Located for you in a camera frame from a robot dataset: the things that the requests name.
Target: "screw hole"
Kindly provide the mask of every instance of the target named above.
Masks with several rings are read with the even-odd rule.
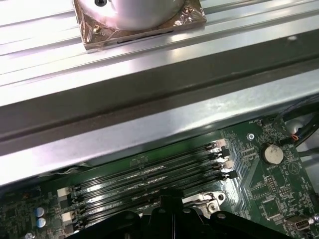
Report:
[[[107,0],[95,0],[95,5],[96,6],[105,6],[107,2],[108,2]]]

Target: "wire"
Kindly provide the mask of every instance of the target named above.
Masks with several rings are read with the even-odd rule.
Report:
[[[291,138],[293,138],[294,141],[298,141],[299,140],[299,137],[297,135],[295,135],[295,134],[292,134]]]
[[[315,154],[319,154],[319,147],[318,148],[312,148],[312,149],[309,149],[309,150],[303,151],[303,152],[298,152],[298,154],[299,154],[300,158],[307,157],[307,156],[312,156],[312,155],[315,155]]]
[[[295,147],[298,147],[300,144],[305,142],[311,135],[313,135],[319,129],[319,112],[302,128],[296,133],[299,138],[295,142]]]
[[[50,176],[53,176],[53,175],[66,175],[66,174],[70,174],[72,172],[74,172],[75,170],[77,170],[79,167],[72,167],[72,168],[69,168],[68,170],[64,171],[64,172],[53,172],[53,173],[43,173],[43,174],[40,174],[38,176],[38,178],[42,178],[42,177],[50,177]]]
[[[316,101],[319,99],[319,94],[311,96],[309,98],[303,99],[302,101],[288,107],[287,109],[283,110],[281,113],[279,113],[273,123],[272,126],[277,129],[279,132],[289,136],[289,137],[293,137],[293,139],[295,140],[295,137],[292,136],[289,132],[287,132],[284,128],[282,128],[282,126],[279,124],[281,122],[281,120],[284,118],[285,115],[287,115],[289,112],[291,111],[295,111],[296,109],[306,105],[306,104],[310,104],[313,103],[313,101]]]

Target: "capacitor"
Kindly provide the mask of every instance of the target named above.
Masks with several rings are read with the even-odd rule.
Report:
[[[34,236],[33,236],[32,233],[27,233],[27,234],[25,234],[25,236],[24,236],[24,239],[33,239],[33,238],[34,238]]]
[[[38,207],[37,209],[34,210],[34,214],[38,218],[42,217],[44,213],[45,213],[45,209],[43,207]]]
[[[36,221],[36,226],[37,226],[38,228],[44,227],[45,224],[46,224],[46,219],[44,219],[44,218],[39,218],[39,219]]]
[[[261,157],[268,164],[278,165],[284,160],[284,152],[275,144],[267,144],[261,150]]]

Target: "electrolytic capacitor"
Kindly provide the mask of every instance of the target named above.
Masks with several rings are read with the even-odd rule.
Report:
[[[27,234],[25,234],[25,236],[24,236],[24,239],[33,239],[33,238],[34,238],[34,236],[33,236],[32,233],[27,233]]]
[[[38,218],[42,217],[44,213],[45,213],[45,209],[43,207],[38,207],[37,209],[34,210],[34,214]]]
[[[46,225],[46,219],[44,218],[39,218],[37,221],[36,221],[36,226],[38,228],[42,228]]]

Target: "green circuit board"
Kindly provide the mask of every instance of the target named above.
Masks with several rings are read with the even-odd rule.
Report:
[[[293,145],[281,147],[284,160],[279,165],[261,159],[265,144],[286,138],[267,121],[244,122],[8,193],[0,200],[0,235],[63,239],[123,210],[141,213],[158,204],[160,188],[176,187],[186,196],[223,192],[222,210],[302,238],[285,219],[319,212],[310,198],[314,190]],[[212,170],[217,161],[207,154],[207,145],[216,140],[227,143],[237,178],[222,180],[225,172]],[[43,209],[38,217],[37,208]],[[319,235],[317,225],[311,230],[314,237]]]

